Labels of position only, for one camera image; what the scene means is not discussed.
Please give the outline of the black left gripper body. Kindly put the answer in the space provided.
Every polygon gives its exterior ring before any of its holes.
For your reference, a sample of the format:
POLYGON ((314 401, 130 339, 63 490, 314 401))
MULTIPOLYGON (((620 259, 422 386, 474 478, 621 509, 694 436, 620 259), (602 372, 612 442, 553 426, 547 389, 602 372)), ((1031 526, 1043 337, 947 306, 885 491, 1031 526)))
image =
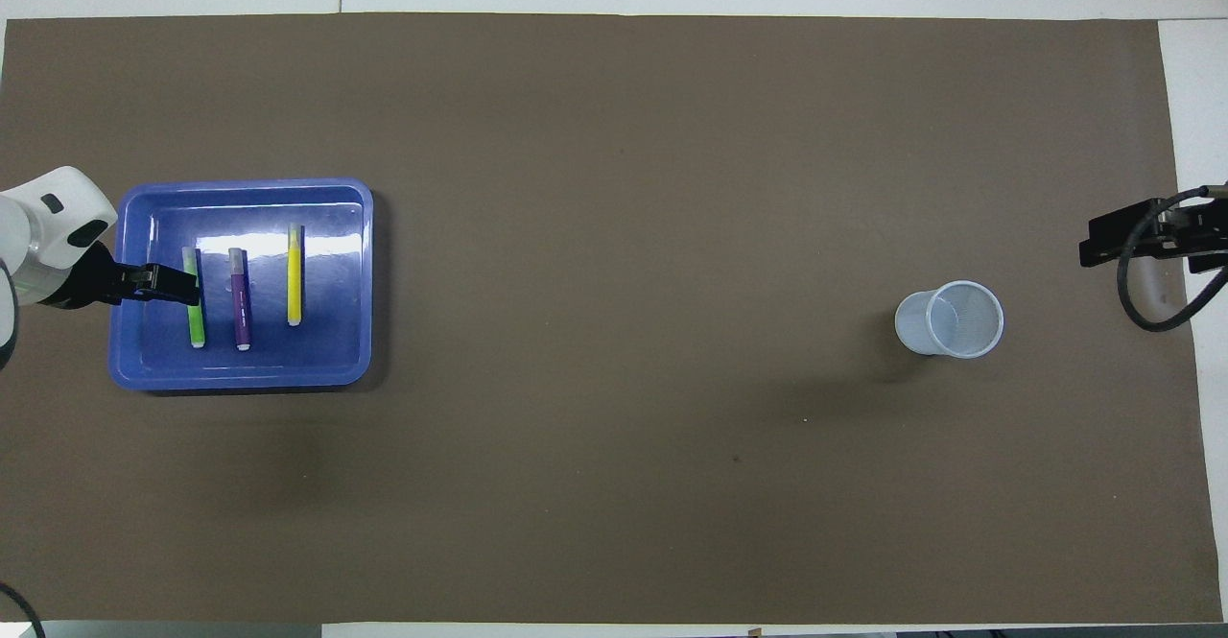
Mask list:
POLYGON ((120 283, 120 267, 111 256, 104 242, 93 242, 79 263, 69 271, 64 283, 48 294, 43 306, 61 310, 79 310, 86 306, 120 306, 120 296, 115 293, 120 283))

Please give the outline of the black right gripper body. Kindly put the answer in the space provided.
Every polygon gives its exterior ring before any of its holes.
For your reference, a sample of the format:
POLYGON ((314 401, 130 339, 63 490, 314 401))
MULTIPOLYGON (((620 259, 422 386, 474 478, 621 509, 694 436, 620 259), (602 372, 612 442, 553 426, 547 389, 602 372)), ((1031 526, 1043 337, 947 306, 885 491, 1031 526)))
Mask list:
POLYGON ((1227 266, 1227 201, 1168 209, 1159 220, 1159 259, 1184 259, 1190 274, 1227 266))

